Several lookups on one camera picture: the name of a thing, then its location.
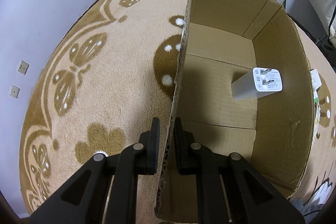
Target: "fluffy carpet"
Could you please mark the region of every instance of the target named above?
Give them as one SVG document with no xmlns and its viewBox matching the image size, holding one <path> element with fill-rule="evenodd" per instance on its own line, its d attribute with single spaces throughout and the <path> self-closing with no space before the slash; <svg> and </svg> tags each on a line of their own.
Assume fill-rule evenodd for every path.
<svg viewBox="0 0 336 224">
<path fill-rule="evenodd" d="M 120 153 L 170 119 L 187 0 L 100 0 L 48 61 L 25 117 L 22 196 L 31 214 L 97 152 Z M 140 176 L 137 223 L 154 216 L 160 170 Z"/>
</svg>

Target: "white power adapter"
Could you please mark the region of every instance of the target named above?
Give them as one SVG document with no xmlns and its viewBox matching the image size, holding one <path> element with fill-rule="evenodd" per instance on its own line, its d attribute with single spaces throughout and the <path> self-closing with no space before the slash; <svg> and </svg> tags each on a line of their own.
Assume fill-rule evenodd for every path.
<svg viewBox="0 0 336 224">
<path fill-rule="evenodd" d="M 253 68 L 231 84 L 235 100 L 250 100 L 282 90 L 280 73 L 276 69 Z"/>
</svg>

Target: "white wall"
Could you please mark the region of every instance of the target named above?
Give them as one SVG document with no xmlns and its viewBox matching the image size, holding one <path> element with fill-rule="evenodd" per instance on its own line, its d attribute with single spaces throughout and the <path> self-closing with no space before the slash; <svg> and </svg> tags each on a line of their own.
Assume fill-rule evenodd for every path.
<svg viewBox="0 0 336 224">
<path fill-rule="evenodd" d="M 286 0 L 286 11 L 316 39 L 325 34 L 323 25 L 309 0 Z"/>
<path fill-rule="evenodd" d="M 19 215 L 28 216 L 18 171 L 21 129 L 31 91 L 73 23 L 96 0 L 0 0 L 0 190 Z M 17 72 L 21 60 L 30 66 Z M 10 87 L 20 88 L 18 98 Z"/>
</svg>

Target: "electrical socket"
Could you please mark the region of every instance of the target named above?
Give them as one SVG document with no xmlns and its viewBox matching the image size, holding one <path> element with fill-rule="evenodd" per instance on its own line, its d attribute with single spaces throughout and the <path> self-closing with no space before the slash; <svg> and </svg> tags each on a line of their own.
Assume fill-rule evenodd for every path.
<svg viewBox="0 0 336 224">
<path fill-rule="evenodd" d="M 17 71 L 25 75 L 28 70 L 28 67 L 29 67 L 29 64 L 21 60 L 21 63 Z"/>
<path fill-rule="evenodd" d="M 17 96 L 19 95 L 19 91 L 20 91 L 20 89 L 17 86 L 13 85 L 10 89 L 9 95 L 14 97 L 14 98 L 17 98 Z"/>
</svg>

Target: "black plastic bracket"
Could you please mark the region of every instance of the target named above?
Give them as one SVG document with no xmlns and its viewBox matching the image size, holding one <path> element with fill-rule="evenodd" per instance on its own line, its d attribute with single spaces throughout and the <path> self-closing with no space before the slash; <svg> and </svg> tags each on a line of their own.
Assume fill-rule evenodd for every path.
<svg viewBox="0 0 336 224">
<path fill-rule="evenodd" d="M 174 145 L 179 173 L 196 175 L 199 224 L 305 223 L 302 214 L 239 153 L 219 155 L 195 143 L 180 118 L 175 120 Z"/>
<path fill-rule="evenodd" d="M 112 176 L 106 224 L 135 224 L 138 175 L 154 175 L 158 164 L 160 121 L 120 154 L 95 154 L 29 218 L 29 224 L 101 223 Z"/>
</svg>

